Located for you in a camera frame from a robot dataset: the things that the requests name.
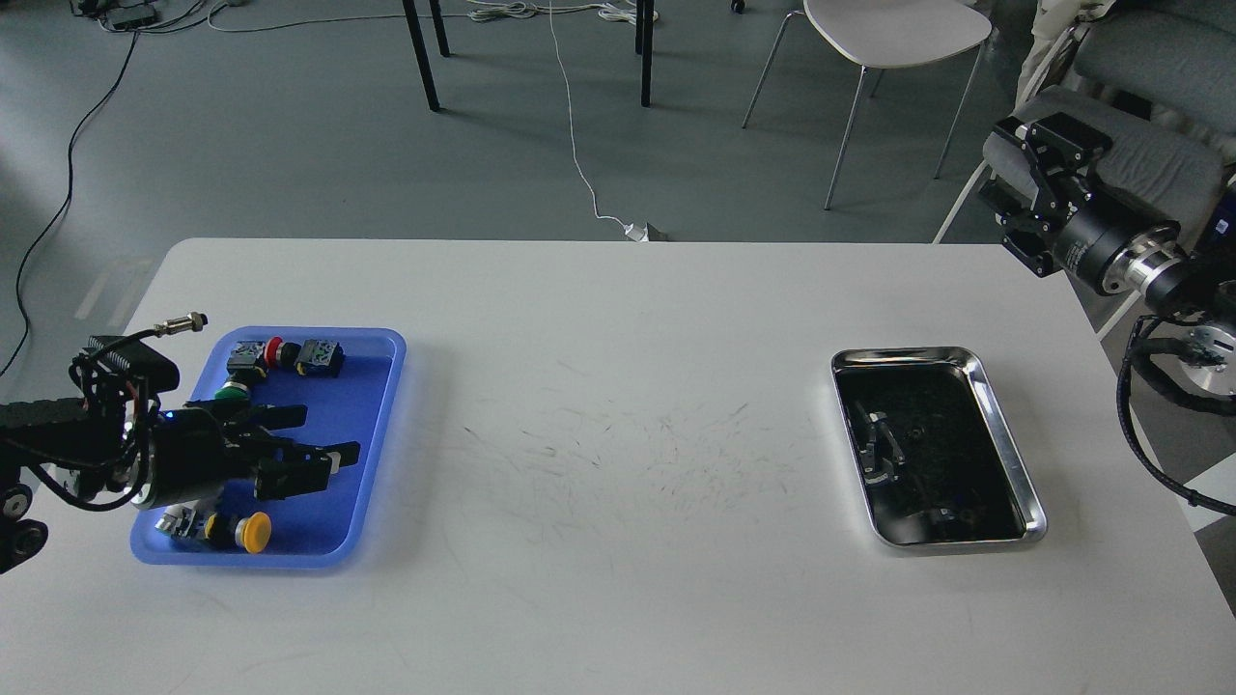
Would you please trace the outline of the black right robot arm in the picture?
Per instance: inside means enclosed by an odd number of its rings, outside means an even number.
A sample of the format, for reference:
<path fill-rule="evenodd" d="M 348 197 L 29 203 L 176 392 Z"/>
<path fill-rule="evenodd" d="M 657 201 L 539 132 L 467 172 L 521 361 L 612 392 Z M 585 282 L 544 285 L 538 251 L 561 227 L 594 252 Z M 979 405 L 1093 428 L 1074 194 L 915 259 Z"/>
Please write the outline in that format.
<path fill-rule="evenodd" d="M 1067 271 L 1099 296 L 1136 292 L 1148 309 L 1126 346 L 1117 403 L 1128 411 L 1130 375 L 1194 412 L 1234 414 L 1234 272 L 1178 246 L 1179 224 L 1107 185 L 1096 166 L 1112 142 L 1063 113 L 994 136 L 1014 146 L 1031 176 L 1027 195 L 1004 176 L 979 195 L 1002 226 L 1005 246 L 1038 277 Z"/>

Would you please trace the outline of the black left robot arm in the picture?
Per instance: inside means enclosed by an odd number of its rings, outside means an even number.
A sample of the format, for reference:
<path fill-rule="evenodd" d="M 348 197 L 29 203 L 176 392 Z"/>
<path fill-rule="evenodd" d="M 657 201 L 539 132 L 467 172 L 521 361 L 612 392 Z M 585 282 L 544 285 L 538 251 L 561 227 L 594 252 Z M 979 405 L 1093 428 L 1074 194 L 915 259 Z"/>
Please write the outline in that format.
<path fill-rule="evenodd" d="M 159 394 L 180 385 L 180 370 L 147 339 L 198 333 L 206 322 L 192 312 L 129 335 L 93 336 L 68 370 L 78 396 L 2 406 L 4 570 L 47 544 L 47 524 L 28 517 L 36 484 L 75 510 L 159 510 L 154 528 L 172 540 L 256 554 L 272 534 L 269 514 L 219 510 L 226 484 L 250 481 L 257 500 L 286 500 L 328 488 L 339 469 L 358 463 L 357 441 L 318 446 L 282 435 L 307 422 L 305 404 L 251 397 L 273 370 L 340 373 L 337 343 L 241 343 L 211 399 L 163 409 Z"/>

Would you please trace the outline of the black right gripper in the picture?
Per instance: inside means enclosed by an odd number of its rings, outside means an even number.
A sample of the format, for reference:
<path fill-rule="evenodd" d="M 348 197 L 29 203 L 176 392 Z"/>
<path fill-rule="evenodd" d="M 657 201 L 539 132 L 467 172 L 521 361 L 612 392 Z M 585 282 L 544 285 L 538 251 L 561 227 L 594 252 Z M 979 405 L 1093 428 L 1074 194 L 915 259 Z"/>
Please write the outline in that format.
<path fill-rule="evenodd" d="M 1001 245 L 1037 277 L 1059 270 L 1100 296 L 1138 291 L 1180 294 L 1180 232 L 1177 221 L 1120 190 L 1095 185 L 1096 164 L 1112 139 L 1065 113 L 1023 122 L 1006 116 L 993 127 L 1009 146 L 997 177 L 1033 199 L 1038 215 L 1023 207 L 1002 181 L 985 181 L 981 202 L 1002 228 Z"/>

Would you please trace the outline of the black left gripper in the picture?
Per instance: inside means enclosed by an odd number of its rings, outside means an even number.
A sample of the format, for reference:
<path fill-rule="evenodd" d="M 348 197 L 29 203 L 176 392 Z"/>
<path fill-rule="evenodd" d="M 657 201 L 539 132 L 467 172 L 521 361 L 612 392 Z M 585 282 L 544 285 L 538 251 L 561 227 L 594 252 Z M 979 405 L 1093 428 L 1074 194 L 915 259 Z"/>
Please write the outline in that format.
<path fill-rule="evenodd" d="M 220 493 L 231 480 L 253 480 L 256 500 L 287 500 L 328 488 L 341 467 L 358 463 L 361 444 L 308 445 L 257 438 L 243 453 L 229 435 L 292 430 L 307 422 L 307 404 L 208 401 L 159 412 L 150 429 L 150 471 L 136 486 L 137 510 L 159 510 Z"/>

